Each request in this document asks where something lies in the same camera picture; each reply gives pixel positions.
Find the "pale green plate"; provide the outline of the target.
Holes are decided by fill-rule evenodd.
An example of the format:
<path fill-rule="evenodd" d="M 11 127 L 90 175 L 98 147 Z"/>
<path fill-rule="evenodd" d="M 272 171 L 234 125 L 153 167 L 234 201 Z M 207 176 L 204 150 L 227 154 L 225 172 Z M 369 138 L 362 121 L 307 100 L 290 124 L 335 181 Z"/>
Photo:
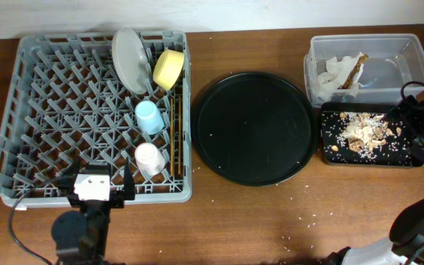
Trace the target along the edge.
<path fill-rule="evenodd" d="M 147 92 L 148 58 L 139 36 L 131 28 L 122 28 L 112 42 L 113 63 L 124 87 L 136 94 Z"/>

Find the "yellow bowl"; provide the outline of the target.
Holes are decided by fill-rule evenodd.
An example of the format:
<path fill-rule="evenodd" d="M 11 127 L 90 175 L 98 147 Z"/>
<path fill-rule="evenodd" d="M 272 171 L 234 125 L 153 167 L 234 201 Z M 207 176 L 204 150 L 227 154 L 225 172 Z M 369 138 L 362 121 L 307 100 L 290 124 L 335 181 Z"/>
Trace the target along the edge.
<path fill-rule="evenodd" d="M 185 55 L 171 49 L 165 50 L 155 64 L 152 74 L 154 82 L 165 91 L 170 90 L 179 78 Z"/>

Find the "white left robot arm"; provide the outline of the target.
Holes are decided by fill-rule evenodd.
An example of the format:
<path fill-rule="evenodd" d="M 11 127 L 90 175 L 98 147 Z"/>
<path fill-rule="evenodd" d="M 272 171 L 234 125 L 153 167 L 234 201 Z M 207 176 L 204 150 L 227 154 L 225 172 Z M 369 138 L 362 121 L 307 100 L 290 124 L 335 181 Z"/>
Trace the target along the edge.
<path fill-rule="evenodd" d="M 46 264 L 51 262 L 26 247 L 15 235 L 13 217 L 18 204 L 34 190 L 57 183 L 73 208 L 58 216 L 51 229 L 56 244 L 57 264 L 107 264 L 105 250 L 113 208 L 123 208 L 124 202 L 135 198 L 135 181 L 130 166 L 124 166 L 123 188 L 113 190 L 110 178 L 113 165 L 88 164 L 80 166 L 76 159 L 59 176 L 34 185 L 13 204 L 8 217 L 8 231 L 12 240 L 25 252 Z"/>

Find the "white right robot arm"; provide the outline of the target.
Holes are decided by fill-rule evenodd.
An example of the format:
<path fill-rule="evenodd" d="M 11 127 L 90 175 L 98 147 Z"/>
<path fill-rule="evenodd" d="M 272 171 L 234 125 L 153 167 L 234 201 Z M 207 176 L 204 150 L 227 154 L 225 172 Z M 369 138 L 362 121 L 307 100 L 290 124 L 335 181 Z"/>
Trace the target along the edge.
<path fill-rule="evenodd" d="M 194 138 L 190 200 L 116 214 L 113 254 L 136 264 L 252 264 L 390 233 L 422 244 L 424 207 L 389 219 L 424 196 L 424 169 L 335 167 L 312 157 L 292 175 L 311 138 L 302 113 L 297 102 L 268 96 L 218 103 Z"/>

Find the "light blue cup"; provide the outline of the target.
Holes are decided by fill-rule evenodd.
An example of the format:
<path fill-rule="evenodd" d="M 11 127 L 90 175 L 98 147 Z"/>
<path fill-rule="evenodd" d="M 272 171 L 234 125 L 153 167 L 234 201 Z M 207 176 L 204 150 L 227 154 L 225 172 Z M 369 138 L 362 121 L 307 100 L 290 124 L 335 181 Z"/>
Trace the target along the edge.
<path fill-rule="evenodd" d="M 149 100 L 141 101 L 135 106 L 135 117 L 141 131 L 148 135 L 159 133 L 165 126 L 158 107 Z"/>

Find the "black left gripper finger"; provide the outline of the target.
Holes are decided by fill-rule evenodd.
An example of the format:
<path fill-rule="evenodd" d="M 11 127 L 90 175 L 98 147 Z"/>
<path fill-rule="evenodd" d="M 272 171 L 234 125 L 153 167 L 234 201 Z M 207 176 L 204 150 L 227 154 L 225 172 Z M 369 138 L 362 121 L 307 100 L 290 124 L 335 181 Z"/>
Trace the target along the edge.
<path fill-rule="evenodd" d="M 130 171 L 130 161 L 126 160 L 124 165 L 124 200 L 135 199 L 135 181 Z"/>
<path fill-rule="evenodd" d="M 80 159 L 76 158 L 74 162 L 63 173 L 63 184 L 73 184 L 80 171 Z"/>

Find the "pink cup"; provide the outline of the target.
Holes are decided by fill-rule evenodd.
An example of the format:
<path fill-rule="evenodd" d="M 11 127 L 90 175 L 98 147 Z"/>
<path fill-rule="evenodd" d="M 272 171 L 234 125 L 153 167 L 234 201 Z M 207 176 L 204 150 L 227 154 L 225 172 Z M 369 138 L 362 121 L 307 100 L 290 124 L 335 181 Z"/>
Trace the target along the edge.
<path fill-rule="evenodd" d="M 142 143 L 135 149 L 135 162 L 138 168 L 150 177 L 161 173 L 166 160 L 160 150 L 151 143 Z"/>

